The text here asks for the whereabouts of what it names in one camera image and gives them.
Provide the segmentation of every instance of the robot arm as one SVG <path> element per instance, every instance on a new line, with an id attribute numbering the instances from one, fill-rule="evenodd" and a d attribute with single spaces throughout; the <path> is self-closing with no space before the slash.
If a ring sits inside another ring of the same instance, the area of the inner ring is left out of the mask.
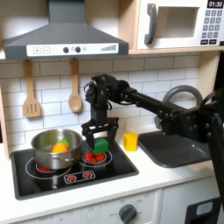
<path id="1" fill-rule="evenodd" d="M 138 93 L 124 80 L 116 80 L 107 74 L 92 78 L 88 84 L 86 101 L 91 104 L 91 120 L 82 124 L 82 135 L 88 145 L 95 147 L 94 133 L 107 131 L 108 140 L 114 141 L 118 118 L 107 116 L 109 101 L 122 105 L 135 104 L 155 113 L 164 135 L 180 135 L 202 143 L 208 143 L 213 168 L 224 206 L 224 91 L 210 94 L 200 106 L 185 109 L 170 102 L 162 102 Z"/>

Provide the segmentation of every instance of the stovetop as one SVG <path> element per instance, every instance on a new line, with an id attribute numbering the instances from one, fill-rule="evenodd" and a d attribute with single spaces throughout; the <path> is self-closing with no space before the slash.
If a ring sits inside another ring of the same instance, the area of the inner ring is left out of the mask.
<path id="1" fill-rule="evenodd" d="M 85 142 L 81 152 L 79 163 L 59 171 L 39 167 L 34 161 L 33 149 L 13 152 L 11 161 L 16 199 L 28 200 L 138 174 L 137 168 L 116 142 L 110 144 L 108 152 L 97 157 L 88 150 Z"/>

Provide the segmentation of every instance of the range hood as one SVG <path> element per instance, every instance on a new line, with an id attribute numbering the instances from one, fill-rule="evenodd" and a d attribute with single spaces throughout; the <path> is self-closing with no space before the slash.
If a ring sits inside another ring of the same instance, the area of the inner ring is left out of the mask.
<path id="1" fill-rule="evenodd" d="M 48 25 L 3 41 L 7 60 L 128 54 L 128 43 L 85 24 L 85 0 L 48 4 Z"/>

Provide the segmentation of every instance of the microwave door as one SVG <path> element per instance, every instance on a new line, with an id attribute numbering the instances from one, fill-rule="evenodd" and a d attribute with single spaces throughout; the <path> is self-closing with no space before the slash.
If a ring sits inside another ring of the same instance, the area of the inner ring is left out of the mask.
<path id="1" fill-rule="evenodd" d="M 180 2 L 141 1 L 137 49 L 200 46 L 207 4 Z"/>

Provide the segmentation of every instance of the microwave keypad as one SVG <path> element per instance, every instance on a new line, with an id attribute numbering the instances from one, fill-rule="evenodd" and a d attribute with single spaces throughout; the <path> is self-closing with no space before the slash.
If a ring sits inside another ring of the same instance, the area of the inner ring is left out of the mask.
<path id="1" fill-rule="evenodd" d="M 206 10 L 201 45 L 216 45 L 219 36 L 222 10 Z"/>

